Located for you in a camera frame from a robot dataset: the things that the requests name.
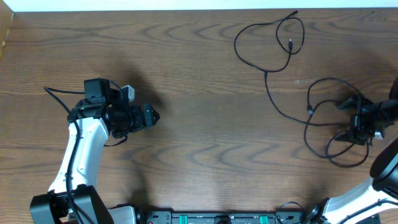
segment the white plastic part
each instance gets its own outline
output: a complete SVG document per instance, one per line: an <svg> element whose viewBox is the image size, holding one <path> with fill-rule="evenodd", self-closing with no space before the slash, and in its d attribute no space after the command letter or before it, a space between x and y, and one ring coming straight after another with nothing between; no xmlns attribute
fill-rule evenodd
<svg viewBox="0 0 398 224"><path fill-rule="evenodd" d="M325 209L323 210L323 215L328 219L328 222L331 224L338 224L348 215L352 215L362 208L366 208L376 203L378 200L388 199L393 202L397 202L396 199L390 197L388 194L382 191L375 191L372 187L372 183L373 179L369 178L342 196L329 199L325 205ZM389 203L384 203L381 206L372 208L349 219L345 224L357 223L371 215L391 208L398 207Z"/></svg>
<svg viewBox="0 0 398 224"><path fill-rule="evenodd" d="M129 94L128 94L129 102L132 102L134 100L134 88L131 87L130 85L126 85L122 89L124 89L126 87L129 88Z"/></svg>
<svg viewBox="0 0 398 224"><path fill-rule="evenodd" d="M81 139L72 167L72 190L76 189L80 184L96 187L102 150L109 136L102 118L78 119L77 123L81 131ZM69 125L67 150L63 157L60 171L55 181L51 184L49 191L54 190L55 193L67 191L65 173L68 169L69 159L76 142L76 134L76 127L71 123Z"/></svg>
<svg viewBox="0 0 398 224"><path fill-rule="evenodd" d="M109 209L115 224L136 224L136 214L131 206Z"/></svg>

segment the white backdrop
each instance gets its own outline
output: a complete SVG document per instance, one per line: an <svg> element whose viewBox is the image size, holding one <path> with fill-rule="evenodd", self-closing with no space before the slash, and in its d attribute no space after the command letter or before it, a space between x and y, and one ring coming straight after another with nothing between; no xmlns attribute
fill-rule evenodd
<svg viewBox="0 0 398 224"><path fill-rule="evenodd" d="M14 12L398 7L398 0L4 0Z"/></svg>

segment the cable connector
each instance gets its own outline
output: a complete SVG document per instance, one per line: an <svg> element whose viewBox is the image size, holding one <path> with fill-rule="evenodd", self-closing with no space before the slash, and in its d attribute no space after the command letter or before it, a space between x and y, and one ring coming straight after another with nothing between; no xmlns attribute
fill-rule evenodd
<svg viewBox="0 0 398 224"><path fill-rule="evenodd" d="M311 105L308 105L308 106L307 106L307 110L308 110L308 114L309 114L309 115L313 115L313 109L312 109L312 106L311 106Z"/></svg>
<svg viewBox="0 0 398 224"><path fill-rule="evenodd" d="M292 41L292 39L290 38L289 39L289 51L292 51L293 50L293 41Z"/></svg>

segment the white wall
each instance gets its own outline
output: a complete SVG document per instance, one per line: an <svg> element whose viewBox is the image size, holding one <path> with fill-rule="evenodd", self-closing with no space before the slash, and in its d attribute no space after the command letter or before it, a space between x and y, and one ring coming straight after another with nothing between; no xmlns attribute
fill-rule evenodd
<svg viewBox="0 0 398 224"><path fill-rule="evenodd" d="M14 12L398 7L398 0L4 0Z"/></svg>

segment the wooden table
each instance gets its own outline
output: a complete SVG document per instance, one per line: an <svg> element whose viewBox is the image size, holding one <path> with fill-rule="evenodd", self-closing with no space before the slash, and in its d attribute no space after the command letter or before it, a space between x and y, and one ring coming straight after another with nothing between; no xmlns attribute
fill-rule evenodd
<svg viewBox="0 0 398 224"><path fill-rule="evenodd" d="M108 207L135 203L174 210L274 210L295 200L303 206L345 193L369 177L374 158L397 137L398 126L375 142L361 166L341 169L304 145L302 124L271 105L263 73L238 60L235 35L246 25L283 18L291 10L17 13L0 60L0 223L30 223L33 196L47 192L68 141L66 112L43 90L82 90L102 77L136 89L136 103L160 113L156 127L106 148L98 192ZM302 51L269 75L275 103L307 119L306 91L323 77L350 81L370 100L388 98L398 70L397 9L311 9ZM242 56L267 68L287 54L276 26L248 30ZM286 22L282 43L301 40ZM312 103L343 99L349 89L326 82ZM60 95L69 107L81 95ZM347 112L321 108L314 122L348 121ZM341 128L310 128L320 153ZM336 152L344 143L333 143ZM340 161L358 161L356 146ZM395 223L398 212L383 214Z"/></svg>

